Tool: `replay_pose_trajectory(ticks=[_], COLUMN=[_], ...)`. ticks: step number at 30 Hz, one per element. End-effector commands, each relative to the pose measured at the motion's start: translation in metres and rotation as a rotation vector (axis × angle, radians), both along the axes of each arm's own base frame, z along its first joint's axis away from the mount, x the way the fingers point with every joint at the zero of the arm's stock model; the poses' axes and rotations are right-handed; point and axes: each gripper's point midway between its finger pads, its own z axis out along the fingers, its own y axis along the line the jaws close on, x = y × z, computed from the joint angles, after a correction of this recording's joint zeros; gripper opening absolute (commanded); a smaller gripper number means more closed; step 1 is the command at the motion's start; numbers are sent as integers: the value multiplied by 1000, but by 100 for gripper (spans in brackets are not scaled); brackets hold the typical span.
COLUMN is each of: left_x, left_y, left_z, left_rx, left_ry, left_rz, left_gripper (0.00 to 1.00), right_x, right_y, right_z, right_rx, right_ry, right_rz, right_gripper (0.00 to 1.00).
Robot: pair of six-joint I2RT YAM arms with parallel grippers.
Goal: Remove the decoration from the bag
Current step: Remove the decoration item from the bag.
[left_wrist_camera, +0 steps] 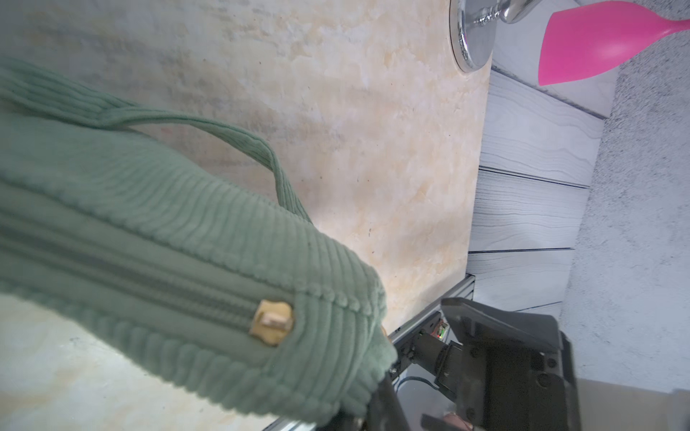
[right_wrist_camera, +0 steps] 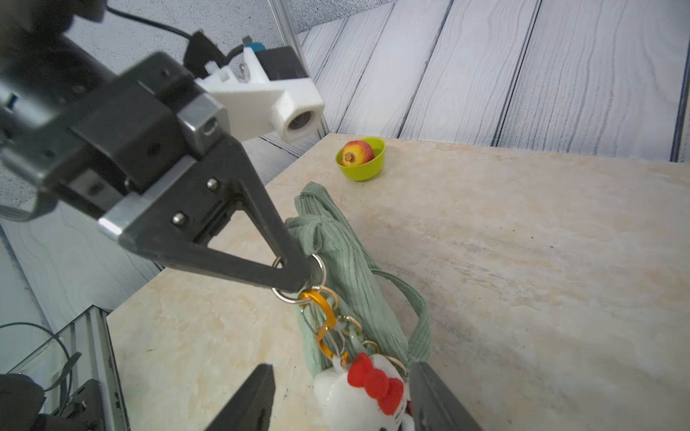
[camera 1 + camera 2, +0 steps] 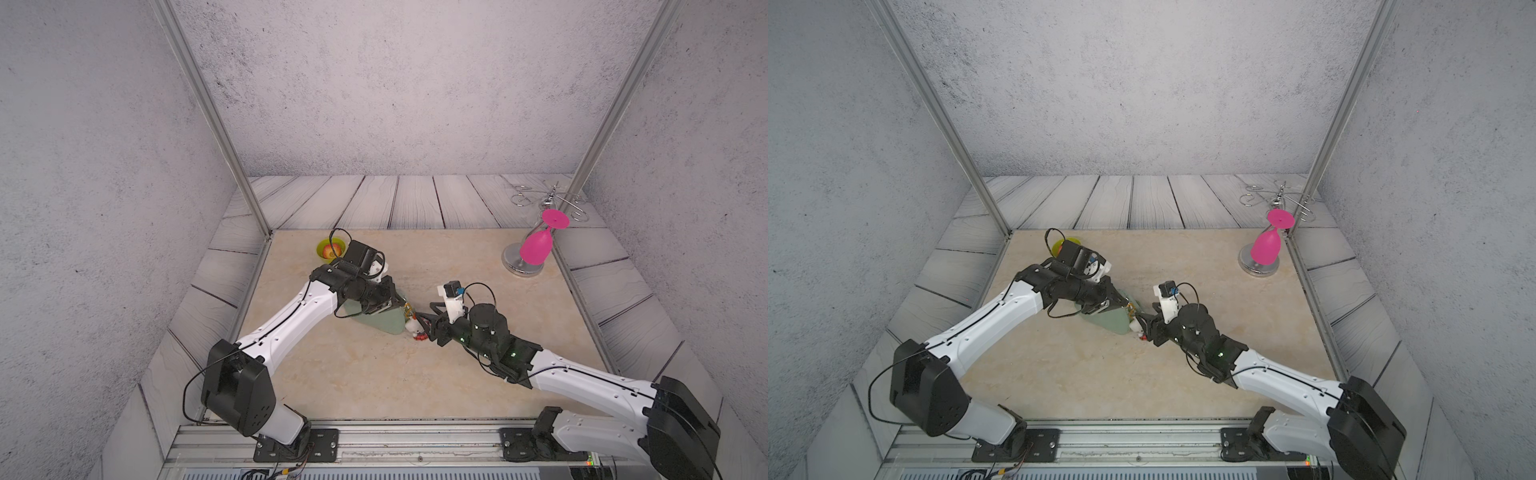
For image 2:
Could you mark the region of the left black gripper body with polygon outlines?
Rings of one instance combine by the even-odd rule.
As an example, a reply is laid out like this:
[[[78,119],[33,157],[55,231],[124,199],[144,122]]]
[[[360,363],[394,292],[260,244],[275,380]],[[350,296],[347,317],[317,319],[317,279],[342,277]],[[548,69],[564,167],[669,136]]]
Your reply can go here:
[[[30,221],[59,202],[98,219],[131,195],[170,187],[180,161],[222,158],[231,136],[192,74],[156,53],[115,75],[66,37],[76,16],[100,21],[103,1],[1,5],[1,160],[37,197]]]

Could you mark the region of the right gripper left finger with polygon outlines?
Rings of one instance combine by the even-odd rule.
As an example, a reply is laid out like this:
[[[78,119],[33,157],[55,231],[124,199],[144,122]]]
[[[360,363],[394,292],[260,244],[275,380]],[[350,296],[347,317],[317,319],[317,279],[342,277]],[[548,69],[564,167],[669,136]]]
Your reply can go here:
[[[208,424],[206,431],[268,430],[275,391],[272,365],[259,364]]]

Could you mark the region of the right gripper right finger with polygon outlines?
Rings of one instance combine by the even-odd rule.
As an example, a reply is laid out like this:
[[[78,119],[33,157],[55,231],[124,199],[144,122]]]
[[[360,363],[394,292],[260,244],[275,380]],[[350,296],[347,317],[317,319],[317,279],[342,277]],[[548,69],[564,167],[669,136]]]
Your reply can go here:
[[[429,364],[412,364],[409,377],[416,430],[483,430]]]

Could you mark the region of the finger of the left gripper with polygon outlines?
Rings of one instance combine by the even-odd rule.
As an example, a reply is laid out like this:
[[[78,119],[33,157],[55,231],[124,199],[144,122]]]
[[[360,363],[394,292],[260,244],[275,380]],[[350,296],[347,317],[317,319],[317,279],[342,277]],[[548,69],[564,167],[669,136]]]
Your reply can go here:
[[[223,136],[183,157],[147,191],[131,192],[99,220],[123,249],[167,268],[296,293],[310,277],[244,147]]]

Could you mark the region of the white kitty keychain decoration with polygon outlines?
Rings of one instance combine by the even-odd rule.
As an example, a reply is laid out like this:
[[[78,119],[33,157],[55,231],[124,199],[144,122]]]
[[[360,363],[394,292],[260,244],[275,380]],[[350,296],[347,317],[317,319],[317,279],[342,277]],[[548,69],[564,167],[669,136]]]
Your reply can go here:
[[[314,396],[330,430],[413,430],[409,385],[393,362],[359,354],[314,379]]]

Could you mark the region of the orange carabiner clip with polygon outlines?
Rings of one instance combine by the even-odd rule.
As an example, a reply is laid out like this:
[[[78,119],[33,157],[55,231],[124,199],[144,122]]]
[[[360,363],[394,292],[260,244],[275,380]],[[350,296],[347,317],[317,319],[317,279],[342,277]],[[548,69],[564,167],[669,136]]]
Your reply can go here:
[[[341,366],[350,363],[343,329],[339,328],[343,318],[337,314],[339,296],[329,287],[319,285],[304,290],[298,295],[300,310],[307,327],[312,332],[314,343],[320,354]]]

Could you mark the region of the green corduroy pouch bag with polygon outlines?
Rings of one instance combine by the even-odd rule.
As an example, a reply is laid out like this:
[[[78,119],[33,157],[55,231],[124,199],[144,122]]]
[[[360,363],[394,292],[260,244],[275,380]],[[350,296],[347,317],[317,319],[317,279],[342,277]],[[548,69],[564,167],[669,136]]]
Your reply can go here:
[[[286,221],[289,233],[311,259],[322,259],[327,271],[325,285],[339,297],[337,316],[350,316],[362,329],[351,323],[345,336],[350,360],[371,350],[366,340],[377,343],[379,353],[393,357],[404,366],[426,362],[431,356],[431,322],[424,297],[402,278],[386,272],[375,262],[336,206],[327,189],[308,183],[295,198],[298,215]],[[417,315],[417,325],[410,337],[402,331],[400,321],[384,297],[380,280],[384,278],[405,296]]]

